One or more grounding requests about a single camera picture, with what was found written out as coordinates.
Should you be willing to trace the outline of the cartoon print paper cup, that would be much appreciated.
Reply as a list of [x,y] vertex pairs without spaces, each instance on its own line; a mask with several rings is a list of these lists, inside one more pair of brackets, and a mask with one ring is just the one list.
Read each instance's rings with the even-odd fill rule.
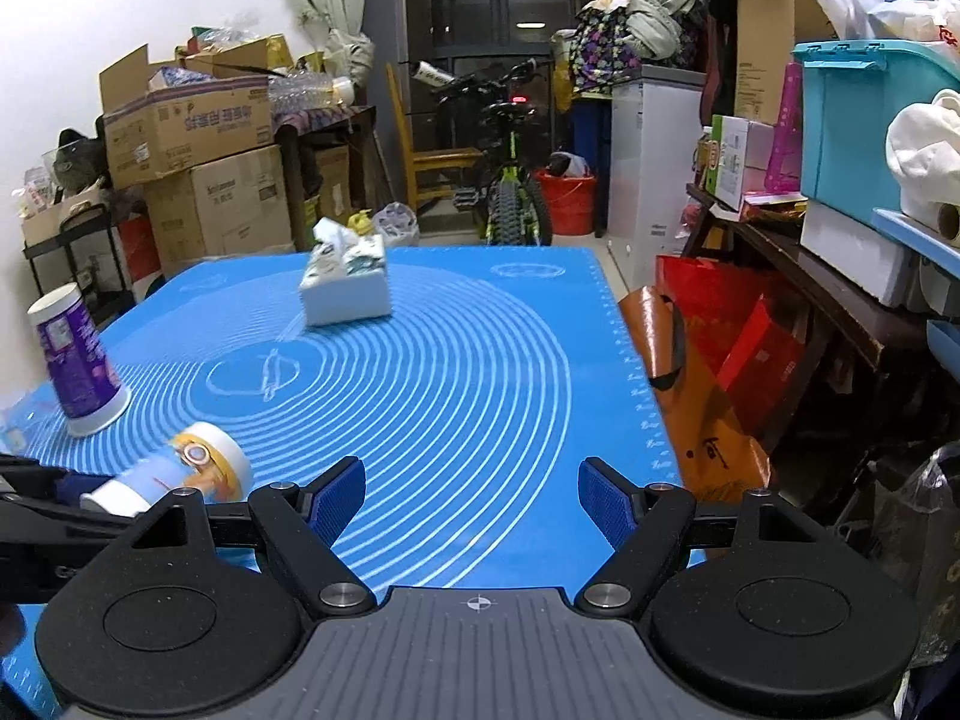
[[194,422],[167,444],[140,458],[80,496],[85,511],[136,517],[174,489],[195,489],[205,502],[229,504],[249,494],[254,481],[244,450],[223,429],[210,422]]

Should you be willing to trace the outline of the purple white paper cup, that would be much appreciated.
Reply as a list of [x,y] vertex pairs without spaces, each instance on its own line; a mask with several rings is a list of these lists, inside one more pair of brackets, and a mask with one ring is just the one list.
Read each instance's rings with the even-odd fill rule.
[[132,394],[110,364],[78,284],[62,284],[41,296],[28,309],[28,319],[64,411],[67,433],[93,436],[116,421]]

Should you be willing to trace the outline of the orange paper shopping bag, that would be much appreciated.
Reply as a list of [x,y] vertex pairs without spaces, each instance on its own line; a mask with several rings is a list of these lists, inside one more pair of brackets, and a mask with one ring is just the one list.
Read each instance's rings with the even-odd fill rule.
[[698,500],[737,504],[770,484],[761,445],[740,426],[732,403],[698,349],[672,299],[645,286],[626,294],[620,312],[643,358],[683,486]]

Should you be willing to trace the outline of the red gift bag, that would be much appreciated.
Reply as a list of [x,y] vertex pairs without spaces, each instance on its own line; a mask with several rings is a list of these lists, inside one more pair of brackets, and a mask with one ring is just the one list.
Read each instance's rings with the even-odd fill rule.
[[656,286],[682,312],[742,429],[765,436],[797,387],[811,303],[779,271],[674,255],[658,258]]

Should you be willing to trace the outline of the blue silicone baking mat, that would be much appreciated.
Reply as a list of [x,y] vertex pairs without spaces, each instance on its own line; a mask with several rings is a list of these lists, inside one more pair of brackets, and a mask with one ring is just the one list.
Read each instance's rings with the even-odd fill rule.
[[104,335],[132,392],[119,421],[65,431],[49,390],[31,455],[114,476],[195,421],[224,429],[259,483],[366,468],[337,554],[400,631],[338,626],[298,718],[672,718],[620,626],[560,619],[608,558],[581,509],[599,457],[675,481],[674,450],[604,273],[587,249],[400,249],[389,317],[311,328],[299,255],[184,271]]

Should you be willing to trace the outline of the white tissue pack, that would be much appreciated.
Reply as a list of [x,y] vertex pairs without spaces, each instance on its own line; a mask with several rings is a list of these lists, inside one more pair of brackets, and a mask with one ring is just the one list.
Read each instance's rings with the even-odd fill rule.
[[392,314],[386,246],[381,234],[356,234],[331,218],[313,227],[316,245],[299,282],[304,323],[384,319]]

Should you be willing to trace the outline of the dark wooden side table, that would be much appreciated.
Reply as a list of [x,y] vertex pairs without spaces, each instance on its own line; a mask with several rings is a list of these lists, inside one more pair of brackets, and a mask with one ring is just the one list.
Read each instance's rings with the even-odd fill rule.
[[830,265],[800,247],[784,224],[726,220],[729,208],[696,185],[686,195],[701,206],[686,244],[690,257],[775,270],[809,307],[807,353],[761,442],[784,461],[838,440],[844,465],[877,460],[909,472],[951,439],[958,383],[934,359],[926,317],[889,309]]

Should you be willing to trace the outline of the yellow toy duck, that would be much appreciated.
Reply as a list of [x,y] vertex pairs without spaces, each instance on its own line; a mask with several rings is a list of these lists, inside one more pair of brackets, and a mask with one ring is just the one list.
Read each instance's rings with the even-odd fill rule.
[[358,236],[369,236],[374,232],[374,223],[368,210],[359,210],[348,218],[348,227]]

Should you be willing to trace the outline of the white plastic bag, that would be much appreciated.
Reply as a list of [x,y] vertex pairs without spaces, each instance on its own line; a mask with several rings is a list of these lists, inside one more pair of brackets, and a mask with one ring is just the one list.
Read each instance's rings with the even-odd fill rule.
[[374,213],[373,226],[387,249],[416,247],[420,241],[420,226],[415,211],[405,203],[387,203]]

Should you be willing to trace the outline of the lower cardboard box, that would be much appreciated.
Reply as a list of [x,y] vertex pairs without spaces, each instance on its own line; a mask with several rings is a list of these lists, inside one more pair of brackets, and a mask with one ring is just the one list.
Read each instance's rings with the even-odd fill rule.
[[295,250],[278,146],[150,182],[143,196],[168,278],[204,260]]

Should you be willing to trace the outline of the black metal shelf rack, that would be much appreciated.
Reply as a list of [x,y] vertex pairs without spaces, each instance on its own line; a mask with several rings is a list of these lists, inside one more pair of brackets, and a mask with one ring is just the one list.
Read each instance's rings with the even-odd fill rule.
[[[117,273],[119,288],[106,289],[96,275],[96,265],[83,266],[75,252],[75,245],[91,236],[103,234],[109,245],[112,266]],[[135,307],[133,284],[125,270],[125,257],[121,239],[117,236],[116,226],[112,224],[109,208],[104,203],[77,203],[67,211],[65,218],[59,218],[52,236],[35,242],[23,244],[23,257],[28,262],[32,282],[39,296],[46,294],[43,278],[37,268],[37,261],[46,255],[60,252],[64,255],[68,274],[82,294],[82,300],[96,327],[106,327],[117,317]]]

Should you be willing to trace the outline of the red plastic bucket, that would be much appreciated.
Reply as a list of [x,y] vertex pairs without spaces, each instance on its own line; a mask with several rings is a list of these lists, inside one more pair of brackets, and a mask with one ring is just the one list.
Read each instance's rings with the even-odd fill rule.
[[535,180],[556,236],[585,236],[594,231],[596,177],[556,177],[547,171],[537,171]]

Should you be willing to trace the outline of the white foam box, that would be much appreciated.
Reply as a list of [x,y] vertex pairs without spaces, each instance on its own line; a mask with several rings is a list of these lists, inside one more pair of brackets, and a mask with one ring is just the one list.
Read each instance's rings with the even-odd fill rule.
[[867,224],[809,200],[800,245],[889,309],[907,307],[916,255]]

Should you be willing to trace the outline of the green black bicycle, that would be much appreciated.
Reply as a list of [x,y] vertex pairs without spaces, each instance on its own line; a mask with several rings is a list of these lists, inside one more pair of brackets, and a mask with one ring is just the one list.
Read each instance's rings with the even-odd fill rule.
[[410,154],[407,195],[413,206],[448,195],[455,208],[480,221],[483,244],[548,247],[553,242],[550,211],[521,146],[535,106],[512,91],[532,82],[544,65],[526,59],[496,78],[454,76],[428,62],[413,66],[412,78],[430,88],[439,104],[478,107],[475,145]]

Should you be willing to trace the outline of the pink gift bag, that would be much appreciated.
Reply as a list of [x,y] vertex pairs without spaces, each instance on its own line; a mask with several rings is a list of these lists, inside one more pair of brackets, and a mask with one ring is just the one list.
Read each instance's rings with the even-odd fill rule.
[[802,65],[784,69],[781,104],[773,125],[773,144],[765,174],[765,188],[775,195],[800,189],[802,172]]

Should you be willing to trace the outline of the wooden yellow chair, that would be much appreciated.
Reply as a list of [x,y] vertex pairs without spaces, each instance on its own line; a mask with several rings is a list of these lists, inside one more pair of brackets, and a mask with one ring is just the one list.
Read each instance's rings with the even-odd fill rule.
[[386,64],[387,88],[391,95],[392,112],[397,125],[398,143],[404,163],[405,200],[413,210],[420,210],[421,205],[439,199],[450,199],[457,187],[455,182],[447,184],[421,185],[420,177],[425,174],[439,174],[439,172],[472,171],[482,161],[483,154],[477,148],[451,149],[416,149],[413,141],[412,126],[407,121],[404,109],[404,99],[400,93],[397,70],[391,62]]

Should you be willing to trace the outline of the white green product box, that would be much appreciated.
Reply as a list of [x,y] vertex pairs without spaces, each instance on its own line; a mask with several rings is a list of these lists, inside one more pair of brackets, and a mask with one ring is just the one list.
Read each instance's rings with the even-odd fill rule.
[[739,210],[747,193],[765,187],[775,129],[734,115],[715,115],[706,192]]

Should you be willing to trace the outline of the white chest freezer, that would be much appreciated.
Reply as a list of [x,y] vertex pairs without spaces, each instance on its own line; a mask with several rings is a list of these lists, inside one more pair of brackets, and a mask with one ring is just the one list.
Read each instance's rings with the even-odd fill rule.
[[647,65],[613,90],[608,249],[628,289],[656,279],[658,257],[682,252],[703,85],[697,71]]

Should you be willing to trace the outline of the upper cardboard box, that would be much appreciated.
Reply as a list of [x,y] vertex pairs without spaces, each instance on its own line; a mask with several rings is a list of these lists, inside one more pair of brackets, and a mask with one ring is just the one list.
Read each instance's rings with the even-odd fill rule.
[[268,80],[241,73],[156,86],[145,46],[99,73],[107,167],[117,188],[148,184],[274,141]]

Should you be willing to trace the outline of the white cloth bundle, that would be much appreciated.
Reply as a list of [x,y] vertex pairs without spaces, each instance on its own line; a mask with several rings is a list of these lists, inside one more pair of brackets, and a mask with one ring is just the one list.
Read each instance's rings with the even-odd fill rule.
[[905,107],[885,137],[885,160],[900,187],[900,208],[958,247],[960,115],[958,93],[942,89],[930,103]]

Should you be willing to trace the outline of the teal plastic storage bin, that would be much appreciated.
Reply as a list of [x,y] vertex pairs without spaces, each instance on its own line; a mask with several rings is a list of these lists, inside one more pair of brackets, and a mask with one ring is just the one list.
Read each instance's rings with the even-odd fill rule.
[[885,161],[885,137],[901,109],[958,86],[944,44],[905,39],[820,41],[794,47],[802,68],[800,192],[867,224],[898,210],[900,188]]

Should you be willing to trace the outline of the tall cardboard box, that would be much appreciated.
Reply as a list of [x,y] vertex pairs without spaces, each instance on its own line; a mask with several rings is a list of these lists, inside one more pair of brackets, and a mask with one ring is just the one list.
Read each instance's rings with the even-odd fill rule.
[[794,46],[835,37],[817,0],[737,0],[734,114],[775,125]]

